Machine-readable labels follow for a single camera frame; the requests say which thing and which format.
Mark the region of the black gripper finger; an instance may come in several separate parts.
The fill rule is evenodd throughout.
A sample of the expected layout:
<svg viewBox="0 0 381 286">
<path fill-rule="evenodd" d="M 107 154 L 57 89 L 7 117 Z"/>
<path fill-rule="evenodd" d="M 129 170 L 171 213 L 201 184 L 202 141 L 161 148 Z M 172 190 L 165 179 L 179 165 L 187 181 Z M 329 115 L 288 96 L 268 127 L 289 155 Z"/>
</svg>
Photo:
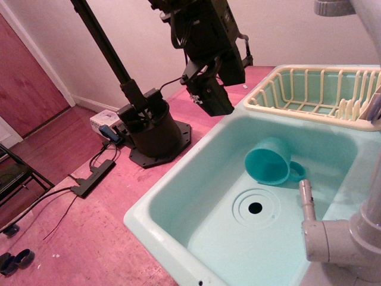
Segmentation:
<svg viewBox="0 0 381 286">
<path fill-rule="evenodd" d="M 210 62 L 190 60 L 181 76 L 180 84 L 186 86 L 209 86 L 213 83 L 214 60 Z"/>
<path fill-rule="evenodd" d="M 197 77 L 186 83 L 191 100 L 209 116 L 225 116 L 234 110 L 223 85 L 214 77 Z"/>
</svg>

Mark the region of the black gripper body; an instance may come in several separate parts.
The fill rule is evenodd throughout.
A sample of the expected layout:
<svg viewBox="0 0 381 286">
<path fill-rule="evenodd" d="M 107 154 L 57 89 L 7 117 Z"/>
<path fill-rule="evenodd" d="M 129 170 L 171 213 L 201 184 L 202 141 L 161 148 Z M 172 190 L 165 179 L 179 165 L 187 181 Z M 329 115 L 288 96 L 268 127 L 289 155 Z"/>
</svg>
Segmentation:
<svg viewBox="0 0 381 286">
<path fill-rule="evenodd" d="M 214 76 L 224 85 L 245 82 L 236 45 L 239 29 L 227 1 L 190 1 L 171 12 L 171 40 L 192 61 L 214 60 Z"/>
</svg>

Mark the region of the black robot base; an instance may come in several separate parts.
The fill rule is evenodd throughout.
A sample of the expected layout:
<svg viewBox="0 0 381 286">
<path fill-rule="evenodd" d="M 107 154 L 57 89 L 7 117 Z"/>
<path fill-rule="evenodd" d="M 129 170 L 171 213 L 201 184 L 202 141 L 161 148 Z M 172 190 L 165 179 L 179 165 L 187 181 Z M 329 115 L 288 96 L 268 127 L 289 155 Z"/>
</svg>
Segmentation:
<svg viewBox="0 0 381 286">
<path fill-rule="evenodd" d="M 151 89 L 143 95 L 145 105 L 133 104 L 117 110 L 124 131 L 117 133 L 131 151 L 129 159 L 147 169 L 173 161 L 191 143 L 191 126 L 174 120 L 161 91 Z"/>
</svg>

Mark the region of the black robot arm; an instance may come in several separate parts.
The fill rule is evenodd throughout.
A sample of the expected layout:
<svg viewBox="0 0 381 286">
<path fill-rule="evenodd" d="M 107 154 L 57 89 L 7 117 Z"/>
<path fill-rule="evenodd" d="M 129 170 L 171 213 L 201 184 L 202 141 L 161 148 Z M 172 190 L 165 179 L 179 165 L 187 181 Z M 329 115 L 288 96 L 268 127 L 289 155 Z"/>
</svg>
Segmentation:
<svg viewBox="0 0 381 286">
<path fill-rule="evenodd" d="M 160 117 L 168 111 L 159 90 L 143 94 L 129 76 L 113 46 L 86 1 L 73 1 L 88 31 L 120 82 L 130 102 L 127 109 L 131 121 Z M 183 50 L 187 62 L 180 77 L 190 97 L 209 116 L 231 114 L 234 110 L 225 87 L 245 83 L 245 67 L 253 64 L 249 49 L 241 58 L 237 39 L 249 47 L 249 38 L 242 34 L 227 1 L 151 1 L 152 9 L 160 10 L 160 18 L 170 25 L 171 43 Z"/>
</svg>

